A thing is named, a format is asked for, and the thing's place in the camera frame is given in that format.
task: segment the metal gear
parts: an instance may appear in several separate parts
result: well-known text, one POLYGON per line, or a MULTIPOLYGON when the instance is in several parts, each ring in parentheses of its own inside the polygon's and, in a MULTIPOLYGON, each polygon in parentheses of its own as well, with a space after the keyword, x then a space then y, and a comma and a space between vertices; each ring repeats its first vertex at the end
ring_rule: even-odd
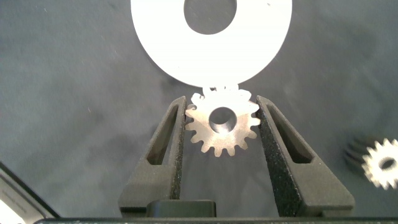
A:
POLYGON ((376 187, 382 186, 387 190, 389 186, 397 188, 398 182, 398 141, 389 142, 384 139, 383 145, 374 142, 376 148, 368 147, 369 155, 363 156, 365 163, 362 168, 365 170, 365 176, 373 182, 376 187), (383 168, 387 161, 392 164, 383 168))
POLYGON ((230 156, 235 155, 235 146, 247 149, 248 145, 244 139, 257 137, 250 127, 260 124, 260 119, 251 116, 259 106, 249 101, 250 92, 239 90, 236 85, 215 88, 213 91, 204 88, 203 94, 204 96, 193 94, 191 98, 193 105, 189 105, 185 111, 187 116, 193 118, 193 122, 188 123, 185 129, 196 131, 191 142, 203 141, 201 151, 207 152, 213 147, 216 157, 220 157, 223 149, 226 149, 230 156), (210 121, 210 115, 218 108, 228 108, 234 116, 226 123, 215 124, 210 121))

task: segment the gray surface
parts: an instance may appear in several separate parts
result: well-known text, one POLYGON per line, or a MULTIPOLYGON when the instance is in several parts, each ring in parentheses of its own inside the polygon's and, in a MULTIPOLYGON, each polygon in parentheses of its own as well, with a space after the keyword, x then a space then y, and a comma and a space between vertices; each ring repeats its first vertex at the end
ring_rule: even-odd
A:
MULTIPOLYGON (((397 137, 397 10, 394 0, 294 1, 280 52, 240 85, 279 107, 355 196, 357 216, 397 215, 398 191, 342 160, 358 132, 397 137)), ((148 59, 129 1, 0 1, 0 158, 65 217, 120 216, 163 113, 198 91, 148 59)), ((219 216, 276 216, 259 139, 232 159, 185 147, 182 198, 216 200, 219 216)))

